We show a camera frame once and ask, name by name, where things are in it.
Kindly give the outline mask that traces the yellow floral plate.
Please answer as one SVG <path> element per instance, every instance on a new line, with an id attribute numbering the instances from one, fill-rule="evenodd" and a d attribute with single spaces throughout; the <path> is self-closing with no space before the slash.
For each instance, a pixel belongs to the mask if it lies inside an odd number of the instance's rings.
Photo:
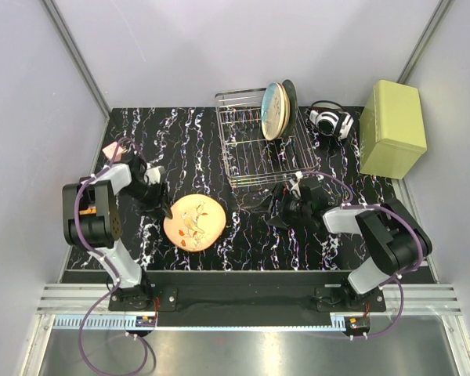
<path id="1" fill-rule="evenodd" d="M 172 219 L 165 218 L 166 237 L 188 252 L 205 251 L 226 228 L 226 212 L 222 205 L 203 194 L 181 197 L 171 207 Z"/>

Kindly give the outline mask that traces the cream plate with sprig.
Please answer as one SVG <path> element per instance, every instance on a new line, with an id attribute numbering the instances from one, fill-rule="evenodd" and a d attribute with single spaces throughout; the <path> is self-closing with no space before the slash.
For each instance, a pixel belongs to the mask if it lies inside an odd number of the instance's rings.
<path id="1" fill-rule="evenodd" d="M 284 91 L 277 82 L 271 83 L 265 90 L 261 106 L 262 133 L 266 140 L 278 137 L 284 125 Z"/>

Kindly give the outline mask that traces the beige leaf pattern plate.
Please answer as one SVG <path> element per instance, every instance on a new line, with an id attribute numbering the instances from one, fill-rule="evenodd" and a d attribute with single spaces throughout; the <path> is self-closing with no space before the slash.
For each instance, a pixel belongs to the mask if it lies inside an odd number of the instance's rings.
<path id="1" fill-rule="evenodd" d="M 290 118 L 290 111 L 291 111 L 291 105 L 290 105 L 290 100 L 287 95 L 286 89 L 283 86 L 282 83 L 278 82 L 277 83 L 281 89 L 281 92 L 283 93 L 284 96 L 284 104 L 283 104 L 283 114 L 284 114 L 284 122 L 282 126 L 280 127 L 280 133 L 278 135 L 279 138 L 284 136 L 284 132 L 288 126 L 289 118 Z"/>

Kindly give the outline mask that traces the blue glazed plate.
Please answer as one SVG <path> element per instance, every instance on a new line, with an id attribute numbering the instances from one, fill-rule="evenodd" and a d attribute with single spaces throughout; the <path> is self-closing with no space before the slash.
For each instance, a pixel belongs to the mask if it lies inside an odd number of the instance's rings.
<path id="1" fill-rule="evenodd" d="M 283 87 L 287 93 L 289 99 L 289 120 L 283 132 L 283 137 L 288 137 L 293 134 L 293 129 L 297 123 L 298 116 L 298 98 L 294 83 L 290 79 L 286 79 L 282 82 Z"/>

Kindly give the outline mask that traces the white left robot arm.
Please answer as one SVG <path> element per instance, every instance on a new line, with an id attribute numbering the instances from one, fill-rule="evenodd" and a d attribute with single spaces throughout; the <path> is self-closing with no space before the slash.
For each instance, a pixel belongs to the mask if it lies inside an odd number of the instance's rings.
<path id="1" fill-rule="evenodd" d="M 69 245 L 84 248 L 106 270 L 113 281 L 113 299 L 144 310 L 152 304 L 154 292 L 121 239 L 120 193 L 138 201 L 147 214 L 172 217 L 165 168 L 126 153 L 95 175 L 63 187 L 63 235 Z"/>

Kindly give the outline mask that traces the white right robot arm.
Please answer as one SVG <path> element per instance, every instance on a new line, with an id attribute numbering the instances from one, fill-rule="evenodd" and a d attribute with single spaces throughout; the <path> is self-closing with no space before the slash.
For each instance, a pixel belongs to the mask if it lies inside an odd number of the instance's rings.
<path id="1" fill-rule="evenodd" d="M 428 234 L 400 200 L 353 205 L 353 192 L 348 190 L 345 202 L 333 204 L 323 190 L 301 181 L 296 176 L 289 183 L 277 183 L 266 197 L 253 200 L 246 209 L 265 214 L 268 225 L 282 230 L 313 226 L 329 234 L 363 238 L 369 257 L 342 281 L 330 305 L 340 302 L 349 310 L 360 309 L 371 293 L 417 270 L 432 253 Z"/>

